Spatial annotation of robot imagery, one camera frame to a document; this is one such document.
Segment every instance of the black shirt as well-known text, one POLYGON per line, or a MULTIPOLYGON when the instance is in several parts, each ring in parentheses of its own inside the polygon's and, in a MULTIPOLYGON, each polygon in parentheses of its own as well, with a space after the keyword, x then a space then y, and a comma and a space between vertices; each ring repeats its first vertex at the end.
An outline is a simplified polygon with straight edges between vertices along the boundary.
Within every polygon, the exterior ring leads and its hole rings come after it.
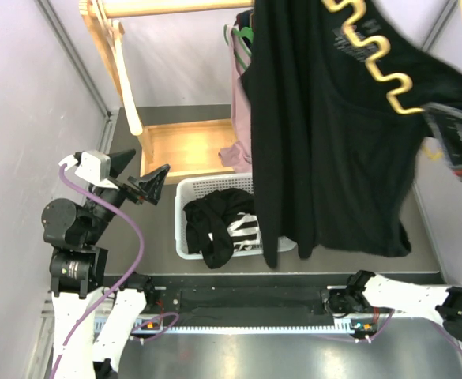
MULTIPOLYGON (((371 1, 355 23, 361 39, 385 36, 391 51, 377 64, 402 72, 413 89, 405 108, 462 102, 462 74, 399 35, 371 1)), ((397 114, 365 67, 377 48, 353 47, 340 31, 348 6, 330 13, 320 0, 257 0, 250 68, 254 194, 264 255, 277 265, 286 235, 308 258, 322 244, 402 257, 411 251, 399 221, 429 129, 422 114, 397 114)))

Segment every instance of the black and white striped fabric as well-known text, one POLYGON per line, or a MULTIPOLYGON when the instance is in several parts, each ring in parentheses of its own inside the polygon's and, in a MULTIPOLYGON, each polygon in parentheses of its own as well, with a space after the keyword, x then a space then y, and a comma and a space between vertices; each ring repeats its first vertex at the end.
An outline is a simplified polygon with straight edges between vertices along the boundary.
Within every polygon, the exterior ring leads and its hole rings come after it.
POLYGON ((231 236, 235 252, 261 248, 261 231, 257 216, 238 213, 237 219, 229 224, 227 231, 231 236))

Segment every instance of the pink cloth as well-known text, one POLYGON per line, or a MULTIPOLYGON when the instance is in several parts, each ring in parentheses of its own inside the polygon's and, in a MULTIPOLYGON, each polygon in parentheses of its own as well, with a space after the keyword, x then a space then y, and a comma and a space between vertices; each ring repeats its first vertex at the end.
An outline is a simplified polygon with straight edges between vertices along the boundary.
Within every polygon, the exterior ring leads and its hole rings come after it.
POLYGON ((227 40, 229 41, 229 53, 231 55, 231 120, 238 140, 230 148, 222 148, 219 156, 225 167, 232 167, 235 172, 251 172, 250 104, 239 80, 245 70, 236 59, 236 55, 241 58, 246 66, 250 64, 251 59, 239 42, 239 37, 232 34, 233 28, 237 27, 228 25, 227 40))

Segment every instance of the plastic basket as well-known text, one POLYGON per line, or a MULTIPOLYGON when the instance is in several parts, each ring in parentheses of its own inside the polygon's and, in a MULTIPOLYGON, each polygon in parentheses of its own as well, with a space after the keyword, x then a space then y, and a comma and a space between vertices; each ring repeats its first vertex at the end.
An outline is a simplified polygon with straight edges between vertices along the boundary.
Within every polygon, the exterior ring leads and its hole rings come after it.
MULTIPOLYGON (((227 174, 206 176, 202 178, 189 178, 182 180, 176 188, 175 198, 175 239, 176 253, 183 259, 202 259, 202 254, 189 254, 186 244, 186 217, 183 208, 192 200, 200 199, 215 190, 239 188, 248 193, 254 193, 252 174, 227 174)), ((278 240, 278 251, 289 251, 295 248, 295 242, 286 237, 278 240)), ((262 254, 262 248, 237 251, 233 257, 245 257, 262 254)))

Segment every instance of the wavy yellow hanger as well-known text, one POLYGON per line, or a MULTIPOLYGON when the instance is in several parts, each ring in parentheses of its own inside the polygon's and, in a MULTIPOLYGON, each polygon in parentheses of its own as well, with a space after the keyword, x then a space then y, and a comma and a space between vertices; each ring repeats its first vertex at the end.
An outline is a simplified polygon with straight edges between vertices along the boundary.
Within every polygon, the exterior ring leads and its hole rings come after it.
MULTIPOLYGON (((384 75, 381 73, 380 69, 378 68, 376 61, 380 58, 383 58, 388 54, 390 51, 390 42, 384 36, 371 36, 364 40, 361 40, 355 30, 353 28, 353 24, 360 20, 362 16, 366 13, 366 3, 363 0, 343 0, 341 2, 336 3, 335 0, 322 0, 325 4, 325 7, 330 12, 338 12, 342 10, 346 6, 352 6, 354 9, 354 13, 343 23, 342 30, 344 34, 347 36, 348 40, 351 42, 352 45, 356 47, 365 47, 370 43, 376 43, 378 46, 378 51, 372 54, 366 60, 366 67, 370 72, 373 79, 376 81, 384 82, 384 81, 393 81, 398 80, 400 82, 400 86, 396 89, 393 89, 387 92, 387 100, 389 101, 391 107, 395 112, 398 114, 414 114, 422 112, 422 108, 408 108, 404 109, 397 96, 408 92, 413 83, 411 78, 405 73, 390 73, 384 75)), ((462 0, 459 0, 460 7, 462 10, 462 0)), ((423 151, 431 160, 437 160, 442 156, 441 151, 432 153, 425 145, 423 146, 423 151)))

